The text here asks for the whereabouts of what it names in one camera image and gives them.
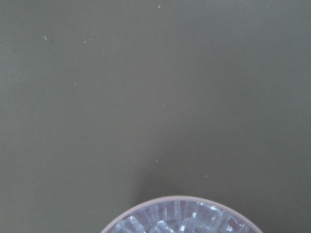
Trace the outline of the pink bowl of ice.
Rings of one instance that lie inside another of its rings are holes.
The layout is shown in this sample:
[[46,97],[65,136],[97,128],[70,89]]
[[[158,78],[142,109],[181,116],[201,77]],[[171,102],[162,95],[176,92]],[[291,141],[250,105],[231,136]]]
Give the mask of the pink bowl of ice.
[[190,196],[141,203],[114,219],[104,233],[260,233],[252,221],[222,204]]

